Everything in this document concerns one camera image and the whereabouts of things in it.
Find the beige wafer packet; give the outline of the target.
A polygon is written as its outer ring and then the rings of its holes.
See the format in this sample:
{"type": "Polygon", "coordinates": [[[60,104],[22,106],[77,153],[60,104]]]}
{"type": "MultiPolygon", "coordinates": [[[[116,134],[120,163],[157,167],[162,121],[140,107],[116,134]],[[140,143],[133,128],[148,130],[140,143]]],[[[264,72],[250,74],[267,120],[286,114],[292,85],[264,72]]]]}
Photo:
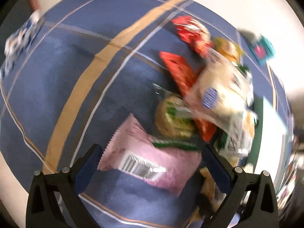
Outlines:
{"type": "Polygon", "coordinates": [[[198,221],[209,220],[226,197],[226,194],[222,193],[217,187],[207,167],[201,168],[199,172],[203,176],[203,186],[200,193],[196,196],[196,209],[191,215],[187,227],[198,221]]]}

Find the green cracker packet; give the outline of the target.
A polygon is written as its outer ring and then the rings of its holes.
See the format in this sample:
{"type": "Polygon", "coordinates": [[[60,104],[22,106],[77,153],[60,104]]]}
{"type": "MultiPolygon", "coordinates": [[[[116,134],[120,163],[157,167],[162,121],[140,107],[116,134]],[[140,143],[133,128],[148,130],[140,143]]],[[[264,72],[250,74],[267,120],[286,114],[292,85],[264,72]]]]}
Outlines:
{"type": "Polygon", "coordinates": [[[218,153],[223,157],[247,157],[251,152],[258,123],[257,114],[251,110],[231,116],[228,132],[224,132],[218,141],[218,153]]]}

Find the pink barcode snack packet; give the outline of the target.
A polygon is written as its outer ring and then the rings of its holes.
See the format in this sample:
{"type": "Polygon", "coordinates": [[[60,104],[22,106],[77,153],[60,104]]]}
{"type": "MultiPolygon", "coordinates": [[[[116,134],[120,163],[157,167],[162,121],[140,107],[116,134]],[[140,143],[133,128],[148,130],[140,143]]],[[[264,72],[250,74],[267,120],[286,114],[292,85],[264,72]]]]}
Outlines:
{"type": "Polygon", "coordinates": [[[97,168],[120,170],[178,196],[200,162],[197,151],[154,147],[138,120],[129,114],[111,137],[97,168]]]}

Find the small green cookie packet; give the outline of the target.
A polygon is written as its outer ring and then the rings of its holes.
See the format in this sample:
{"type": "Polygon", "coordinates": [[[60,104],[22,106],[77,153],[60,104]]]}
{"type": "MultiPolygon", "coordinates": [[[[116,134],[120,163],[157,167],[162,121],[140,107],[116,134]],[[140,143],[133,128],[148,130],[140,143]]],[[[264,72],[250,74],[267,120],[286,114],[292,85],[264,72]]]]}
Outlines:
{"type": "Polygon", "coordinates": [[[158,105],[155,111],[155,128],[151,136],[157,148],[177,148],[197,151],[199,136],[191,116],[181,113],[185,104],[180,95],[153,84],[158,105]]]}

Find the clear white cake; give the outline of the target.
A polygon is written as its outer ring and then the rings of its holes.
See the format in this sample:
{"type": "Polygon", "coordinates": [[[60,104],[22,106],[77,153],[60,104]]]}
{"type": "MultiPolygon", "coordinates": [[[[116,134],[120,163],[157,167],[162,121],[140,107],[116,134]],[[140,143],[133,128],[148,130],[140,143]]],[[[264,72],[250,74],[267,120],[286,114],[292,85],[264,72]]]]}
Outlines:
{"type": "Polygon", "coordinates": [[[206,67],[184,101],[195,118],[207,120],[228,132],[231,116],[242,113],[253,103],[250,86],[237,64],[210,48],[206,67]]]}

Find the red patterned snack packet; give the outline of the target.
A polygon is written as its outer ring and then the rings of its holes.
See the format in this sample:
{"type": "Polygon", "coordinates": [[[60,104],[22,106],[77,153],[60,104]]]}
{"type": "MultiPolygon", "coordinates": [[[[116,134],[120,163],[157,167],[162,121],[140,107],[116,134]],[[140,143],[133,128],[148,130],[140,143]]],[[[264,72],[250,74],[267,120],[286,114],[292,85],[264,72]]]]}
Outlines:
{"type": "MultiPolygon", "coordinates": [[[[160,51],[159,56],[178,86],[182,97],[185,98],[203,68],[201,67],[199,72],[196,74],[187,63],[186,59],[182,56],[165,51],[160,51]]],[[[216,133],[217,126],[207,120],[203,120],[202,118],[194,119],[194,123],[196,124],[196,128],[201,138],[205,142],[209,143],[216,133]]]]}

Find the yellow bread packet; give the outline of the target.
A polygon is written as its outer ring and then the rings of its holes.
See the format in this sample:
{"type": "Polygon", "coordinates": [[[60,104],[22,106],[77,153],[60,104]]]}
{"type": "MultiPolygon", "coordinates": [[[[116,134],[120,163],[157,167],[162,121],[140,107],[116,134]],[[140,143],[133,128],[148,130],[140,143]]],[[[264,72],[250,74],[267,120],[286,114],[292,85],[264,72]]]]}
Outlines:
{"type": "Polygon", "coordinates": [[[232,63],[237,65],[241,64],[240,59],[244,52],[238,44],[222,37],[213,37],[212,42],[214,49],[222,56],[227,58],[232,63]]]}

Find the red cartoon snack packet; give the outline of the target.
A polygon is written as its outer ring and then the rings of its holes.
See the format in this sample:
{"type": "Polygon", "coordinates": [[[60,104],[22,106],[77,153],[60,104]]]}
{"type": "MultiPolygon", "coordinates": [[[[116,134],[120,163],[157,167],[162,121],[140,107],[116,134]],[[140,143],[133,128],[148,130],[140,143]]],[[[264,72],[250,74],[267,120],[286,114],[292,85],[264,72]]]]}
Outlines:
{"type": "Polygon", "coordinates": [[[176,17],[171,20],[180,39],[205,58],[213,43],[209,30],[198,20],[189,15],[176,17]]]}

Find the green white biscuit packet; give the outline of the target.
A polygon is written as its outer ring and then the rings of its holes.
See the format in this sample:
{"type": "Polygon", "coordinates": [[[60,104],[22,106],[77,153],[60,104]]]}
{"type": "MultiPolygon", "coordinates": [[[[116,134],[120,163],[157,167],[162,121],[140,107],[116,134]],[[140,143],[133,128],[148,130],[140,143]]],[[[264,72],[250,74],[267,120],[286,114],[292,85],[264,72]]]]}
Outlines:
{"type": "Polygon", "coordinates": [[[250,86],[253,86],[253,75],[247,65],[239,65],[237,67],[239,71],[243,74],[245,79],[248,81],[250,86]]]}

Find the teal rimmed white tray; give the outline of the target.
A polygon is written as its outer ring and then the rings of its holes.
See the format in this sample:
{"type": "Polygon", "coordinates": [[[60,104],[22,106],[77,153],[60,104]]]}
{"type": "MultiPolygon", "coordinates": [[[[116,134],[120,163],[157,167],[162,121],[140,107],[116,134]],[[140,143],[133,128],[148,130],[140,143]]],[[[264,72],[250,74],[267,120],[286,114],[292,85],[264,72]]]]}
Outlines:
{"type": "Polygon", "coordinates": [[[278,192],[291,154],[287,126],[266,97],[255,96],[253,111],[258,115],[258,125],[246,163],[253,165],[255,174],[268,171],[278,192]]]}

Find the blue plaid tablecloth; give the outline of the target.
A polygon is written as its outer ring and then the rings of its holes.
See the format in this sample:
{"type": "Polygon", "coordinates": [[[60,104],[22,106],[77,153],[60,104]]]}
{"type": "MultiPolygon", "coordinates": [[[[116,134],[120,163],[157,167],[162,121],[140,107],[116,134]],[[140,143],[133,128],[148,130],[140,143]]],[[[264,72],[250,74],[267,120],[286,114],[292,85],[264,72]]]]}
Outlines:
{"type": "Polygon", "coordinates": [[[151,130],[153,83],[176,89],[158,52],[180,54],[198,68],[194,54],[174,34],[169,18],[175,15],[192,15],[212,35],[238,43],[253,73],[255,93],[266,104],[276,100],[279,117],[287,121],[289,107],[277,77],[257,63],[240,32],[191,0],[162,11],[111,54],[96,79],[84,76],[95,55],[115,36],[167,1],[63,0],[47,12],[30,49],[2,83],[1,153],[25,190],[35,170],[57,172],[93,144],[105,146],[129,113],[151,130]]]}

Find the teal toy house box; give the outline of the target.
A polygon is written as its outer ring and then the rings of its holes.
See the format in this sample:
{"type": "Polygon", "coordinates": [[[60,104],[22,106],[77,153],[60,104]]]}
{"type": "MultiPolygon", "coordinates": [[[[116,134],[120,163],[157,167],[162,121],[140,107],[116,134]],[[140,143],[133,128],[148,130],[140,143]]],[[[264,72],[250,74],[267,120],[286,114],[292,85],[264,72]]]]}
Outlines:
{"type": "Polygon", "coordinates": [[[249,45],[250,51],[260,65],[265,65],[266,61],[273,58],[275,50],[271,42],[260,35],[249,45]]]}

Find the blue white tissue pack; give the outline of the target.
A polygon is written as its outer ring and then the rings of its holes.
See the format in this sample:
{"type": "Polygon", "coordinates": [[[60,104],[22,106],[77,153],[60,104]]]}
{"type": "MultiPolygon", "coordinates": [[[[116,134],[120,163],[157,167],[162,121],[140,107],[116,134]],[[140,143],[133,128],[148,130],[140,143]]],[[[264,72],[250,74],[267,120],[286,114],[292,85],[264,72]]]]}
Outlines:
{"type": "Polygon", "coordinates": [[[43,24],[44,17],[41,10],[37,9],[18,30],[6,39],[4,48],[5,60],[4,66],[1,67],[1,78],[10,73],[20,54],[29,50],[43,24]]]}

